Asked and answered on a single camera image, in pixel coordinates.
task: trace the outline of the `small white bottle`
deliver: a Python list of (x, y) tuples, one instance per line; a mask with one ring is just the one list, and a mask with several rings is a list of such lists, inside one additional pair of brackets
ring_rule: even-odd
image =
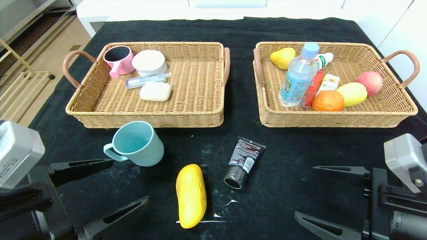
[(325, 53), (325, 54), (317, 54), (314, 57), (314, 61), (316, 61), (317, 70), (322, 70), (326, 67), (328, 63), (330, 63), (333, 59), (333, 53)]
[(301, 55), (289, 63), (285, 81), (279, 92), (279, 99), (283, 106), (293, 107), (301, 103), (311, 79), (317, 72), (314, 57), (319, 52), (317, 43), (304, 44)]

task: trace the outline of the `pink cup handle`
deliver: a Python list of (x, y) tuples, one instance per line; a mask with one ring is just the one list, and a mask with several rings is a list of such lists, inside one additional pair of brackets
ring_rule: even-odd
[(118, 78), (119, 77), (119, 69), (120, 69), (121, 64), (122, 64), (121, 61), (113, 63), (113, 67), (111, 68), (111, 71), (110, 71), (110, 76), (112, 78)]

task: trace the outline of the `table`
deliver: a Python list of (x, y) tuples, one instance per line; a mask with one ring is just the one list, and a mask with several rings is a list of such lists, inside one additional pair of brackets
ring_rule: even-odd
[[(149, 195), (144, 214), (118, 232), (117, 239), (317, 239), (296, 222), (294, 211), (360, 231), (367, 216), (360, 179), (312, 167), (386, 168), (385, 141), (407, 132), (421, 139), (427, 132), (427, 116), (420, 107), (416, 116), (392, 129), (267, 128), (260, 124), (252, 68), (255, 44), (325, 41), (372, 45), (353, 21), (245, 18), (110, 22), (85, 51), (97, 56), (104, 45), (116, 41), (218, 41), (229, 47), (231, 72), (225, 88), (225, 120), (217, 128), (156, 129), (165, 145), (159, 164), (144, 168), (129, 161), (116, 162), (108, 170), (60, 186), (58, 194), (77, 229)], [(87, 59), (79, 57), (70, 73), (81, 80), (90, 66)], [(63, 78), (30, 125), (39, 131), (46, 147), (39, 164), (106, 157), (102, 147), (116, 130), (86, 129), (67, 115), (64, 108), (74, 91)], [(237, 136), (266, 145), (241, 191), (222, 181)], [(203, 171), (208, 198), (203, 220), (208, 222), (182, 229), (176, 223), (175, 180), (179, 170), (191, 163)], [(218, 211), (223, 211), (224, 217), (214, 217)], [(11, 229), (1, 231), (6, 236), (13, 234)]]

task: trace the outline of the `tube label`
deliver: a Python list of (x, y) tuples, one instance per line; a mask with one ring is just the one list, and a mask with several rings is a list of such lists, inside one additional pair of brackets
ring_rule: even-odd
[(324, 67), (326, 67), (326, 59), (324, 56), (322, 55), (318, 55), (314, 61), (316, 62), (316, 66), (318, 70), (323, 69)]
[(228, 164), (239, 166), (249, 173), (261, 151), (261, 147), (251, 142), (239, 139)]

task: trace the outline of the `red apple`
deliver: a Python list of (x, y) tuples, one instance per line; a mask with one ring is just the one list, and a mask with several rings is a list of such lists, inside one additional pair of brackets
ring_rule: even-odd
[(383, 78), (381, 74), (374, 71), (364, 72), (360, 74), (356, 82), (359, 82), (365, 86), (368, 91), (368, 97), (375, 95), (383, 86)]

